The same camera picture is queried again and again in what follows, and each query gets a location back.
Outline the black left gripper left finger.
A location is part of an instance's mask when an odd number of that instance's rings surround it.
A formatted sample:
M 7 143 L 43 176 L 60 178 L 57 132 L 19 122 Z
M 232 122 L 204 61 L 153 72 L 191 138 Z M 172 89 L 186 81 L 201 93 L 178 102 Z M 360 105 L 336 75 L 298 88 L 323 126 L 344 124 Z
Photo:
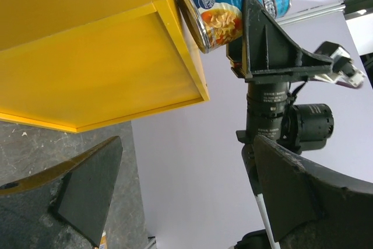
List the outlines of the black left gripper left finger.
M 122 159 L 113 136 L 1 186 L 1 248 L 99 247 Z

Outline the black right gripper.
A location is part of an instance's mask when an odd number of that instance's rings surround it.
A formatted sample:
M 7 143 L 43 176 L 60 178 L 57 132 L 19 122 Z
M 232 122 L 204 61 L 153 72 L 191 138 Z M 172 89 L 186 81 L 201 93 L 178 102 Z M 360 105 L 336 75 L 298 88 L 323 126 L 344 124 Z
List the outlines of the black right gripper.
M 258 0 L 243 0 L 242 8 L 242 39 L 227 46 L 238 78 L 247 83 L 299 82 L 331 72 L 331 58 L 301 48 Z

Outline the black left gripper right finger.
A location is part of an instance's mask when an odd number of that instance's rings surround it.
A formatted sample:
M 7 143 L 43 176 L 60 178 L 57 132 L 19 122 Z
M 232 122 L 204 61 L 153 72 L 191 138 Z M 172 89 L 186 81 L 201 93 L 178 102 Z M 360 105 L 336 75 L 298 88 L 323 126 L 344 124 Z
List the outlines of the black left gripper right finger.
M 254 152 L 274 240 L 281 248 L 372 248 L 372 183 L 257 136 Z

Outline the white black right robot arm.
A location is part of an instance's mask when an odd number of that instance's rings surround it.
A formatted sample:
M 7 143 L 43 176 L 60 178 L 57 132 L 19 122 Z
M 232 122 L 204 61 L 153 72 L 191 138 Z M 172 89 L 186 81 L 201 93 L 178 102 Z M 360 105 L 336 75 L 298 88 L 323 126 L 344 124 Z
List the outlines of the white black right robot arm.
M 276 23 L 258 0 L 242 0 L 242 43 L 227 46 L 227 58 L 235 75 L 245 80 L 247 91 L 247 121 L 244 130 L 237 131 L 249 182 L 259 206 L 263 230 L 246 234 L 236 248 L 279 248 L 274 241 L 259 182 L 254 152 L 258 135 L 281 144 L 293 144 L 294 136 L 286 137 L 286 123 L 297 93 L 291 83 L 305 85 L 319 74 L 330 73 L 332 59 L 314 54 L 295 43 Z

